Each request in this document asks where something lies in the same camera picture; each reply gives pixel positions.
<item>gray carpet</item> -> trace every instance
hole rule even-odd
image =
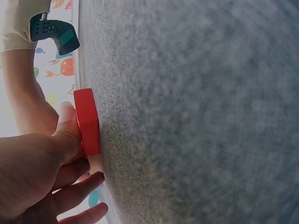
[[[83,0],[124,224],[299,223],[297,0]]]

